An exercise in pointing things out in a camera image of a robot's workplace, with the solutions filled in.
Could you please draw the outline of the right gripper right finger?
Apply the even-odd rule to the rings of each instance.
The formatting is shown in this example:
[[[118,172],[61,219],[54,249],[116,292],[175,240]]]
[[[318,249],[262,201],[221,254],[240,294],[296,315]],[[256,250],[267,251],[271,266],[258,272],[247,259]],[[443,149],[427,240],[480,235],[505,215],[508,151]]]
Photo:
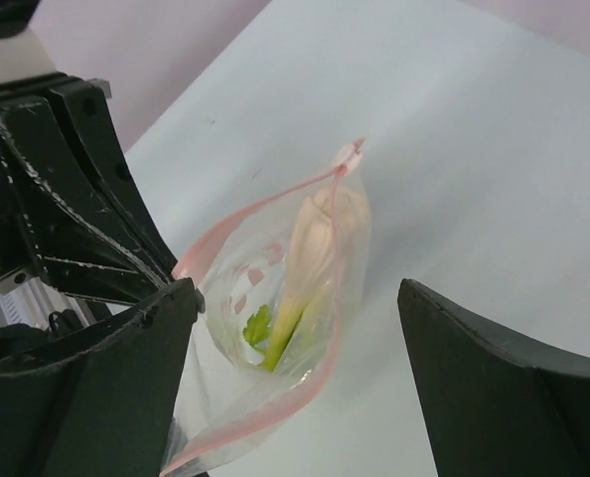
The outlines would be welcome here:
[[[397,307],[441,476],[590,476],[590,358],[404,279]]]

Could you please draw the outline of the green lettuce cabbage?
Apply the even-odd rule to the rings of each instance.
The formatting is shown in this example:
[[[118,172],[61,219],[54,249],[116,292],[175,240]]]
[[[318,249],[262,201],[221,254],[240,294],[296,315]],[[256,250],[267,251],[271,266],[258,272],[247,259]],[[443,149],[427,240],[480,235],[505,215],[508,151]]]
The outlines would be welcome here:
[[[259,355],[266,356],[271,335],[272,312],[268,304],[261,305],[246,321],[242,330],[244,341]]]

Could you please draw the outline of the clear pink zip top bag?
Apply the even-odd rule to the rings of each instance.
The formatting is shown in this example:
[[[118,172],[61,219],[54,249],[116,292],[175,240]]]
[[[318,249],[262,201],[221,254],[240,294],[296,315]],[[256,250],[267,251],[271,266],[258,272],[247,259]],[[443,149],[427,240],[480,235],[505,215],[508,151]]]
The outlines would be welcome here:
[[[323,334],[307,350],[284,354],[270,372],[243,339],[247,319],[268,304],[274,318],[286,276],[294,223],[305,197],[330,186],[366,195],[359,176],[363,145],[344,146],[324,173],[236,211],[211,227],[173,274],[190,278],[203,297],[193,326],[161,472],[197,476],[262,444],[328,381],[345,330],[360,311],[370,222],[345,255]]]

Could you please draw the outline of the white green leek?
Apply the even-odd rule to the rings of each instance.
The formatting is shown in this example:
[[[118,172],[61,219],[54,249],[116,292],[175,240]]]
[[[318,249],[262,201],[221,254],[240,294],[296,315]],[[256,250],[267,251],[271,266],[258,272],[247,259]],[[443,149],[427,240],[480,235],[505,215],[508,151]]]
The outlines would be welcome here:
[[[327,186],[304,198],[291,234],[285,283],[261,367],[274,371],[284,354],[305,351],[323,334],[345,255],[370,222],[365,194]]]

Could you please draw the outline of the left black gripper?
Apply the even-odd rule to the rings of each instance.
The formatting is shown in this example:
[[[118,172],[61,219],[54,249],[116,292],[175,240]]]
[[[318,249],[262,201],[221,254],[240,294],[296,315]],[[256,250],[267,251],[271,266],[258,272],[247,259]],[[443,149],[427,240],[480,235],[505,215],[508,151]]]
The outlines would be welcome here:
[[[0,102],[50,74],[0,83]],[[137,303],[174,256],[142,200],[102,89],[71,79],[50,106],[0,106],[0,293],[32,277],[77,298]]]

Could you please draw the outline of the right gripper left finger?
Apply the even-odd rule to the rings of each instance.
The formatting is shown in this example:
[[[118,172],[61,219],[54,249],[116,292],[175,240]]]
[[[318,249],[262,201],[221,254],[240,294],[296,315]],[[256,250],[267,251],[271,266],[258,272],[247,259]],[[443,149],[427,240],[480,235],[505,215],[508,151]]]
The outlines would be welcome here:
[[[50,340],[0,328],[0,476],[156,476],[199,298],[189,279]]]

